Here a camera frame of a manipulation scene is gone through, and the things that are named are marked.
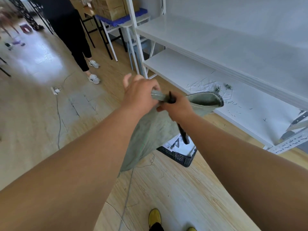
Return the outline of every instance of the wooden floor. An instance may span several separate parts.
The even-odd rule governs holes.
[[[122,78],[135,73],[128,54],[114,44],[118,62],[110,60],[98,32],[91,36],[92,69],[102,79],[94,85],[79,69],[57,36],[47,30],[22,34],[25,46],[8,51],[0,43],[1,57],[12,74],[0,73],[0,189],[77,138],[119,106]],[[162,90],[176,90],[156,77]],[[50,87],[59,86],[58,96]],[[206,120],[252,144],[261,144],[216,114]],[[308,168],[307,154],[297,148],[281,156]],[[154,151],[116,181],[95,230],[148,230],[148,213],[158,208],[165,231],[259,230],[215,177],[200,154],[184,168]]]

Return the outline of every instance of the person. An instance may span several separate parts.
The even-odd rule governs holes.
[[[43,6],[44,17],[71,51],[72,56],[84,71],[90,82],[98,84],[100,79],[92,74],[89,66],[98,68],[99,64],[92,59],[90,46],[80,22],[80,15],[70,0],[31,0]]]
[[[138,121],[158,101],[155,79],[131,75],[124,98],[96,127],[0,191],[0,230],[92,231],[115,184]],[[308,230],[308,170],[238,139],[193,112],[172,92],[161,103],[191,137],[225,189],[261,230]],[[149,228],[153,228],[154,219]]]
[[[44,29],[42,25],[37,24],[37,22],[33,19],[27,8],[24,6],[24,4],[21,2],[21,0],[9,0],[15,8],[21,13],[23,18],[29,23],[29,25],[33,28],[35,31],[41,31]]]
[[[7,12],[3,7],[0,7],[0,27],[12,38],[11,34],[4,27],[5,24],[10,25],[19,34],[18,30],[14,27],[12,21],[6,16]]]

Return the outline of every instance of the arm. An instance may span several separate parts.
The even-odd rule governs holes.
[[[308,230],[308,171],[197,116],[178,93],[162,104],[225,189],[261,230]]]
[[[137,75],[121,107],[0,191],[0,230],[93,230],[156,80]]]

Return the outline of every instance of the white shelf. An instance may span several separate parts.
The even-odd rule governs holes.
[[[278,143],[299,114],[298,108],[171,49],[144,65],[187,94],[221,85],[225,104],[215,112],[268,147]],[[232,93],[226,84],[233,86]]]
[[[308,49],[162,15],[138,34],[260,91],[308,110]]]

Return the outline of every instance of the cardboard box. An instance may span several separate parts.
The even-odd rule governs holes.
[[[98,15],[112,21],[126,16],[123,0],[92,0]]]
[[[127,1],[126,1],[126,0],[123,0],[123,3],[124,3],[124,8],[125,8],[126,15],[129,15],[129,10],[128,10]],[[134,7],[134,12],[140,10],[138,0],[133,0],[133,7]]]

